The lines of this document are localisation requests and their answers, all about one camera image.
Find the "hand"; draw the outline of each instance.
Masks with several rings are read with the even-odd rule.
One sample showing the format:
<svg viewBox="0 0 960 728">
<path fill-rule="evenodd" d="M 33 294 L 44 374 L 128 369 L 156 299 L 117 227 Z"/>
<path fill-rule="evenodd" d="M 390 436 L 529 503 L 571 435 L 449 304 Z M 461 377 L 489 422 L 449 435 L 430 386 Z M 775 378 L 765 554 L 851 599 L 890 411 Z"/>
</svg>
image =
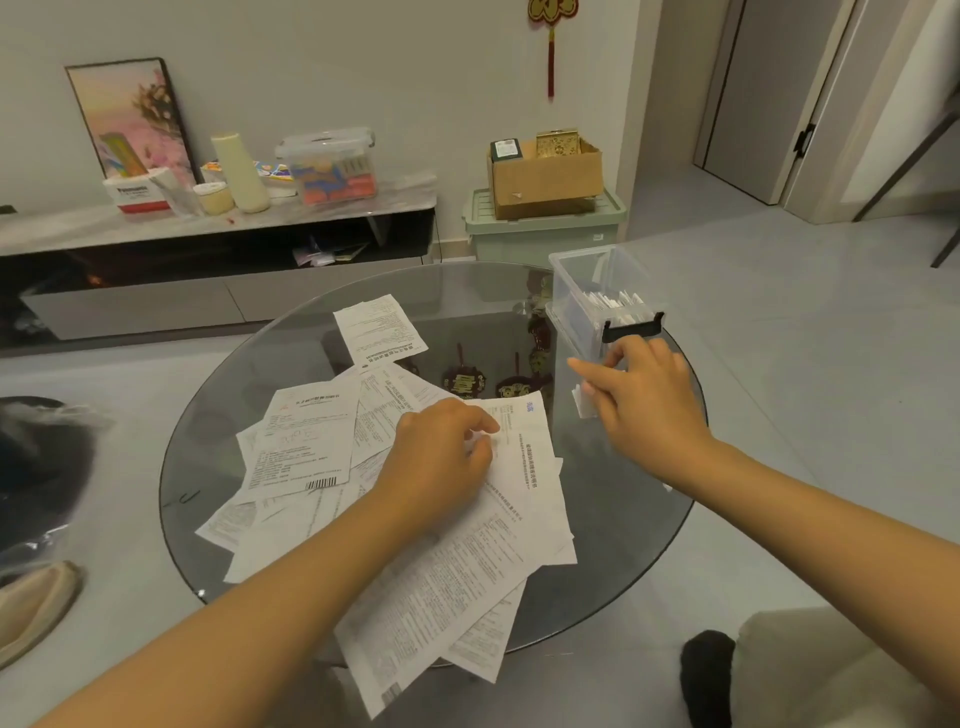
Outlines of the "hand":
<svg viewBox="0 0 960 728">
<path fill-rule="evenodd" d="M 408 412 L 397 423 L 394 448 L 372 492 L 388 498 L 419 535 L 476 497 L 493 449 L 484 435 L 467 455 L 464 441 L 475 431 L 499 429 L 480 407 L 453 398 Z"/>
<path fill-rule="evenodd" d="M 626 358 L 627 371 L 615 367 Z M 649 344 L 639 336 L 619 339 L 603 366 L 567 359 L 584 378 L 613 445 L 664 482 L 683 484 L 704 462 L 716 441 L 710 435 L 682 354 L 662 339 Z"/>
</svg>

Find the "cardboard box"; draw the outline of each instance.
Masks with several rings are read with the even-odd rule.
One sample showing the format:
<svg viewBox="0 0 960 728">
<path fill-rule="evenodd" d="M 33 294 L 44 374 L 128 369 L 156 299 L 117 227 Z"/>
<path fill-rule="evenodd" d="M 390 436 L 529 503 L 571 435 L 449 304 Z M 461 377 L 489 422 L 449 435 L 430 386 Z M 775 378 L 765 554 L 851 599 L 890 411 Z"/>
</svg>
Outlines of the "cardboard box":
<svg viewBox="0 0 960 728">
<path fill-rule="evenodd" d="M 494 164 L 487 151 L 487 178 L 497 220 L 593 212 L 603 194 L 600 150 L 580 140 L 579 155 L 537 159 L 537 141 L 520 142 L 523 159 Z"/>
</svg>

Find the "glass table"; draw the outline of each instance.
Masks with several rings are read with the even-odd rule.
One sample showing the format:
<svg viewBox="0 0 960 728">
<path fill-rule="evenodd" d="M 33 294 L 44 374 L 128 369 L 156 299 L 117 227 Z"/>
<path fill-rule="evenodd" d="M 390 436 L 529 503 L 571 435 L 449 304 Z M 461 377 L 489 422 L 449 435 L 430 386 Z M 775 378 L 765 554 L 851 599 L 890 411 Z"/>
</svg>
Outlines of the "glass table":
<svg viewBox="0 0 960 728">
<path fill-rule="evenodd" d="M 442 384 L 451 368 L 475 367 L 487 381 L 480 396 L 490 398 L 501 381 L 509 386 L 511 377 L 530 376 L 532 362 L 552 375 L 543 393 L 554 450 L 564 459 L 561 482 L 579 564 L 543 568 L 530 578 L 510 650 L 563 632 L 634 584 L 669 546 L 692 503 L 617 454 L 598 420 L 579 418 L 570 394 L 578 379 L 565 363 L 573 351 L 541 318 L 551 285 L 549 271 L 513 263 L 408 268 L 330 291 L 241 345 L 186 407 L 163 463 L 163 533 L 194 593 L 208 602 L 229 589 L 223 577 L 231 554 L 194 532 L 243 480 L 235 433 L 261 419 L 277 389 L 347 369 L 351 361 L 333 312 L 387 293 L 430 348 L 406 362 L 428 381 Z M 538 361 L 534 333 L 548 347 Z M 663 338 L 679 351 L 668 333 Z M 695 377 L 694 385 L 703 404 Z"/>
</svg>

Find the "transparent storage box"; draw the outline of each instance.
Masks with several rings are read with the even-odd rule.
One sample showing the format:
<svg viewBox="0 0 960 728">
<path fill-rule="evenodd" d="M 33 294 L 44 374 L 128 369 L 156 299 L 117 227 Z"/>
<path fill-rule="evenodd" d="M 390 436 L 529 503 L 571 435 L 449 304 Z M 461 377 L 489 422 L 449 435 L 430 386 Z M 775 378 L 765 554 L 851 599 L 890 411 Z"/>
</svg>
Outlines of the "transparent storage box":
<svg viewBox="0 0 960 728">
<path fill-rule="evenodd" d="M 547 315 L 577 355 L 597 361 L 623 336 L 662 331 L 662 296 L 636 259 L 618 245 L 551 253 L 553 301 Z"/>
<path fill-rule="evenodd" d="M 362 127 L 298 134 L 279 143 L 276 158 L 290 169 L 305 205 L 361 200 L 376 195 L 368 152 L 375 143 Z"/>
</svg>

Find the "stack of papers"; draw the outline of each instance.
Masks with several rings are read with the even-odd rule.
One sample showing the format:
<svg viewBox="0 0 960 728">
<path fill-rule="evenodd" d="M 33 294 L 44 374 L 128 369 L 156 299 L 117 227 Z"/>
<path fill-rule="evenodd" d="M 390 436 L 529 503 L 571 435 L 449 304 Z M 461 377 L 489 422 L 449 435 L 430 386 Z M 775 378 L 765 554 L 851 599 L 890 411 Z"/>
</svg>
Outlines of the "stack of papers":
<svg viewBox="0 0 960 728">
<path fill-rule="evenodd" d="M 237 433 L 239 491 L 197 531 L 233 552 L 228 583 L 336 519 L 373 487 L 400 417 L 453 397 L 393 363 L 427 349 L 393 296 L 335 318 L 354 366 L 274 394 Z M 478 498 L 402 553 L 335 630 L 371 717 L 438 659 L 495 682 L 527 577 L 577 563 L 540 393 L 469 404 L 500 423 Z"/>
</svg>

